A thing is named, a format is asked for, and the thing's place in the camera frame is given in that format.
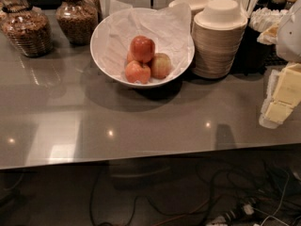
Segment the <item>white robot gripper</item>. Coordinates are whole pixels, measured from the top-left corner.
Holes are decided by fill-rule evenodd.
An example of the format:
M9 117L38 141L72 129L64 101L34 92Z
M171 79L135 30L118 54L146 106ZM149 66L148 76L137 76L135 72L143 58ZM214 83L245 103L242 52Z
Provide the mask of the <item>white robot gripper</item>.
M301 0L281 19L276 48L279 57L291 62L268 78L259 124L269 129L278 128L301 103Z

